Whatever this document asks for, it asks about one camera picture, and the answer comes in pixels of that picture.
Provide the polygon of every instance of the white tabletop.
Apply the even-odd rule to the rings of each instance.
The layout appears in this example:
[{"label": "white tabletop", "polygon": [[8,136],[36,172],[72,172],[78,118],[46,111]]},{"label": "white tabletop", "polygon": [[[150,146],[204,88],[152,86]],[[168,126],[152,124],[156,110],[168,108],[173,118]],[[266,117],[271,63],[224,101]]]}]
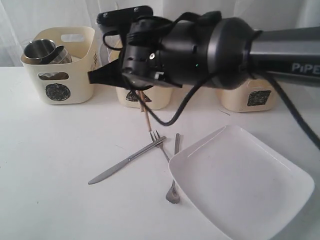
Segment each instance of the white tabletop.
[{"label": "white tabletop", "polygon": [[[97,85],[85,103],[47,105],[23,67],[0,68],[0,81],[0,239],[227,239],[186,199],[177,205],[165,200],[172,179],[157,148],[88,185],[151,142],[143,113],[121,106],[114,88]],[[171,118],[188,89],[176,89],[170,105],[156,113]],[[319,134],[319,99],[300,86],[286,89]],[[320,153],[280,100],[270,111],[235,113],[219,104],[213,89],[202,88],[173,126],[151,123],[169,138],[170,156],[176,133],[183,135],[181,148],[227,124],[255,135],[316,184],[302,211],[273,239],[319,239]]]}]

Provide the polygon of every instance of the butter knife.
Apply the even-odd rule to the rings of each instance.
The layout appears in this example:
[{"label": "butter knife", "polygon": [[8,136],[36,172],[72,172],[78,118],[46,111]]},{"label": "butter knife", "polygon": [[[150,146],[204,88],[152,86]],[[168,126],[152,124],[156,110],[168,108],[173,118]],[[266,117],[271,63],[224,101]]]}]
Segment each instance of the butter knife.
[{"label": "butter knife", "polygon": [[162,143],[166,139],[167,138],[165,136],[160,137],[158,140],[154,141],[153,143],[150,143],[149,145],[145,146],[144,148],[140,149],[139,151],[135,152],[134,154],[128,156],[125,160],[122,160],[121,162],[119,162],[116,165],[110,167],[109,169],[107,169],[103,173],[99,174],[98,176],[96,176],[95,178],[90,180],[88,182],[88,184],[89,185],[96,184],[96,183],[99,183],[99,182],[107,179],[108,177],[110,177],[111,175],[115,174],[120,169],[122,169],[124,166],[126,166],[128,163],[130,163],[133,159],[135,159],[135,158],[139,157],[140,155],[144,154],[145,152],[147,152],[148,150],[152,149],[153,147],[155,147],[159,143]]}]

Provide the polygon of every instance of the chopstick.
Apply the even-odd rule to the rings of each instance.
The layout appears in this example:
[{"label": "chopstick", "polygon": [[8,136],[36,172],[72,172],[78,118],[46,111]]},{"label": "chopstick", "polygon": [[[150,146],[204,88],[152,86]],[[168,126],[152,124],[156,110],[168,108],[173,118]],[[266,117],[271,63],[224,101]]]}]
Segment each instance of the chopstick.
[{"label": "chopstick", "polygon": [[[146,102],[143,91],[139,91],[139,96],[142,99],[142,101]],[[147,110],[144,108],[144,106],[142,106],[142,104],[140,104],[140,109],[141,109],[141,112],[142,111],[144,112],[146,124],[148,126],[148,131],[151,132],[152,129],[151,129],[151,124],[150,124],[149,114],[148,114]]]}]

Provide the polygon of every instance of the white curtain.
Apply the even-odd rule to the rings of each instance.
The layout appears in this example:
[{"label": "white curtain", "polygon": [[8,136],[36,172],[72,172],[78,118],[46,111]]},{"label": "white curtain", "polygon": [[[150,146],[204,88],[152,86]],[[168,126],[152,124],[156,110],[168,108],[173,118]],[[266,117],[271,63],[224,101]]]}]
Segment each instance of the white curtain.
[{"label": "white curtain", "polygon": [[21,66],[23,48],[51,27],[90,26],[101,43],[98,13],[140,5],[170,19],[186,11],[220,10],[223,17],[237,16],[262,30],[320,24],[319,0],[0,0],[0,66]]}]

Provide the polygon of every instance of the white plastic plate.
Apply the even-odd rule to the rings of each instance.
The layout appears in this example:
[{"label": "white plastic plate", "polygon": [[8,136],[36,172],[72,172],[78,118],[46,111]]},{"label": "white plastic plate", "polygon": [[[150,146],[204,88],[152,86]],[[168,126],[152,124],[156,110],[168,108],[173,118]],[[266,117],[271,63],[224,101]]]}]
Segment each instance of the white plastic plate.
[{"label": "white plastic plate", "polygon": [[175,155],[170,172],[194,206],[233,240],[268,240],[301,210],[315,183],[239,126]]}]

